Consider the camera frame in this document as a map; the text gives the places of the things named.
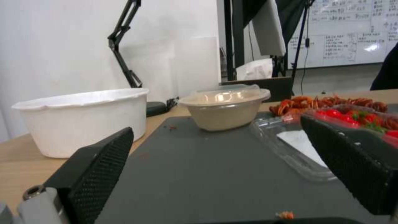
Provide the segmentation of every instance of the white tissue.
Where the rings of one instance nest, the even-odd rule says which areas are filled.
[[[271,58],[256,60],[238,67],[236,77],[238,80],[270,79],[272,69]]]

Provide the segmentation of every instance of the light stand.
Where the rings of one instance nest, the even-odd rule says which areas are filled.
[[[126,79],[129,82],[131,88],[141,88],[142,82],[138,78],[138,76],[131,69],[127,67],[125,61],[123,60],[122,55],[119,52],[119,43],[122,40],[124,34],[130,29],[130,23],[133,20],[133,17],[137,13],[137,10],[140,6],[141,6],[141,0],[127,0],[126,6],[124,7],[122,14],[120,15],[120,18],[115,26],[114,31],[108,37],[109,47],[111,48],[113,54],[115,55],[116,60],[119,63],[124,75],[126,76]],[[168,112],[175,105],[176,102],[174,99],[167,100],[166,104],[162,102],[147,102],[146,116],[150,117],[159,114],[164,114]]]
[[[300,54],[300,48],[301,48],[301,40],[302,40],[302,36],[304,33],[304,26],[305,26],[305,21],[307,19],[307,14],[309,13],[308,10],[310,9],[310,7],[312,6],[312,4],[314,3],[315,0],[305,0],[305,6],[304,6],[304,15],[302,17],[302,23],[301,23],[301,29],[300,29],[300,37],[298,39],[298,44],[297,44],[297,50],[296,50],[296,57],[295,57],[295,62],[292,63],[292,80],[294,82],[295,77],[296,77],[296,71],[297,71],[297,61],[299,60],[298,56]]]

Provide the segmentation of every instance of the wooden table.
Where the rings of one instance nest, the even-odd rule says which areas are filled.
[[[341,94],[340,97],[366,97],[385,103],[398,103],[398,89]],[[268,107],[275,104],[277,103],[264,103],[259,110],[268,111]],[[148,118],[145,135],[133,144],[130,153],[165,119],[175,116],[189,116],[189,112],[186,108],[177,106],[166,114]],[[52,159],[41,155],[29,134],[0,144],[0,201],[7,203],[16,213],[23,192],[46,181],[64,162],[65,159]]]

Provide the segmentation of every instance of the person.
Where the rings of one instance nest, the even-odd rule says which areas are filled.
[[[398,43],[388,53],[371,86],[371,90],[392,88],[398,88]]]

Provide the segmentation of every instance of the white plastic bowl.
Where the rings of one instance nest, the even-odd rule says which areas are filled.
[[[85,92],[19,102],[25,124],[40,152],[69,158],[80,147],[93,144],[125,127],[134,141],[146,129],[145,88]]]
[[[195,123],[207,131],[221,131],[250,123],[263,100],[271,97],[268,89],[257,85],[223,86],[219,90],[196,92],[182,98]]]

